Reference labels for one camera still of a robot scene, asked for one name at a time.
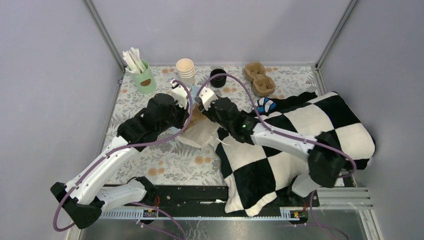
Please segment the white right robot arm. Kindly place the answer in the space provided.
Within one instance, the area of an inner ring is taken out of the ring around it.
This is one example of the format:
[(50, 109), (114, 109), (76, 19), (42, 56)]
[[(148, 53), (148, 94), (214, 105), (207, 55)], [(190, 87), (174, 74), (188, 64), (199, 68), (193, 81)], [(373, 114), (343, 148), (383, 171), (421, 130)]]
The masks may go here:
[(301, 205), (313, 190), (335, 186), (346, 160), (340, 145), (329, 133), (301, 134), (281, 112), (261, 115), (254, 109), (255, 115), (250, 115), (227, 97), (202, 94), (195, 100), (200, 112), (237, 142), (275, 149), (307, 163), (308, 172), (296, 176), (286, 193), (291, 205)]

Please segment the single cardboard cup carrier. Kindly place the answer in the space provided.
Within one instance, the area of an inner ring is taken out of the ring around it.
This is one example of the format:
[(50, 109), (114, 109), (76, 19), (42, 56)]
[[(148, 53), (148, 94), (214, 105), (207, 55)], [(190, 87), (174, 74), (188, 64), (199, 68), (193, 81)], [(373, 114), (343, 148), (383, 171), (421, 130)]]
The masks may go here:
[(199, 105), (196, 103), (193, 107), (192, 117), (188, 125), (188, 129), (194, 127), (196, 124), (199, 124), (203, 120), (207, 120), (207, 117), (199, 110)]

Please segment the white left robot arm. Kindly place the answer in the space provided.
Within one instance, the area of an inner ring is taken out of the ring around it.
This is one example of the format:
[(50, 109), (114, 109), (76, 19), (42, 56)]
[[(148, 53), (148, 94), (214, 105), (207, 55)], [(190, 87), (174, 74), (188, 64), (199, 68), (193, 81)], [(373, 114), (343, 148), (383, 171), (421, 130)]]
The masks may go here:
[(107, 180), (133, 156), (147, 146), (160, 144), (158, 136), (170, 128), (184, 130), (193, 113), (191, 96), (171, 96), (158, 93), (147, 106), (119, 125), (116, 136), (106, 149), (76, 177), (66, 183), (56, 182), (50, 192), (59, 202), (53, 217), (57, 226), (60, 210), (65, 210), (79, 229), (85, 229), (97, 221), (103, 212), (132, 202), (144, 206), (152, 204), (155, 192), (145, 186), (145, 177), (131, 183), (101, 191)]

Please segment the light blue paper bag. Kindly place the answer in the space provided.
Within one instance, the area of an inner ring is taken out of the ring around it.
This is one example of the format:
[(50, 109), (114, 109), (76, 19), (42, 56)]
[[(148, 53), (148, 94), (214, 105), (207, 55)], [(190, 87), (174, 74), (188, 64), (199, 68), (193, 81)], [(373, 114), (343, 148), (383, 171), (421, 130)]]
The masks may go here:
[[(189, 85), (188, 88), (195, 106), (195, 104), (197, 104), (195, 97), (199, 87)], [(216, 132), (219, 127), (220, 126), (217, 123), (212, 122), (207, 118), (191, 128), (186, 128), (180, 135), (177, 136), (177, 139), (185, 145), (195, 148), (204, 148), (217, 138)]]

